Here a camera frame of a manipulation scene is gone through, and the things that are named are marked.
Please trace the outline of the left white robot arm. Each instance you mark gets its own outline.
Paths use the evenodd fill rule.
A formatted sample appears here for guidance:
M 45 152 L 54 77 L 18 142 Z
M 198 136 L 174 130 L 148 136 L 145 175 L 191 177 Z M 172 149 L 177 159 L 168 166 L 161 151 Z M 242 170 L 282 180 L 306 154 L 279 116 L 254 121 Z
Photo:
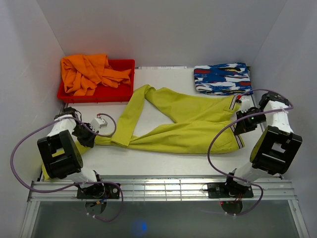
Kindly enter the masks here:
M 38 149 L 48 176 L 52 179 L 70 179 L 86 195 L 100 198 L 104 184 L 96 171 L 83 167 L 83 160 L 73 137 L 85 148 L 94 146 L 96 131 L 89 123 L 79 123 L 79 111 L 72 107 L 54 117 L 50 133 L 37 141 Z

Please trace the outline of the yellow-green trousers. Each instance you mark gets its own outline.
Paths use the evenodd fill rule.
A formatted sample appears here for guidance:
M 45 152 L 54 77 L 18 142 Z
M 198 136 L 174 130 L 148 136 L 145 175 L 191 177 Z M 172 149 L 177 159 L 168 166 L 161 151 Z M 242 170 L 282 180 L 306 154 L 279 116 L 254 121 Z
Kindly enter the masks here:
M 231 153 L 245 146 L 241 136 L 234 135 L 234 126 L 220 136 L 217 134 L 232 122 L 232 116 L 239 110 L 236 99 L 237 96 L 190 96 L 168 88 L 157 90 L 144 85 L 134 91 L 117 122 L 115 134 L 112 137 L 96 136 L 94 145 L 173 154 Z M 135 136 L 133 133 L 145 101 L 149 101 L 173 122 L 159 125 L 142 136 Z M 216 141 L 209 151 L 213 139 Z M 76 146 L 81 154 L 91 149 L 79 142 L 76 142 Z

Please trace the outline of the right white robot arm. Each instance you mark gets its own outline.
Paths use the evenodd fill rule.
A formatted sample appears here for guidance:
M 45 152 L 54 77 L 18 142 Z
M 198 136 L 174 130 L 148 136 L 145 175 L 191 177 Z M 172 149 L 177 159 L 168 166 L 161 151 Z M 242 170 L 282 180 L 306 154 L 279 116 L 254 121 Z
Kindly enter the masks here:
M 244 96 L 238 102 L 242 107 L 236 113 L 239 122 L 233 127 L 235 136 L 253 131 L 261 123 L 265 123 L 266 128 L 249 162 L 227 177 L 223 189 L 229 197 L 250 192 L 251 183 L 266 174 L 286 173 L 302 144 L 302 137 L 290 126 L 287 109 L 291 104 L 285 97 L 269 91 L 262 95 L 258 107 L 252 107 Z

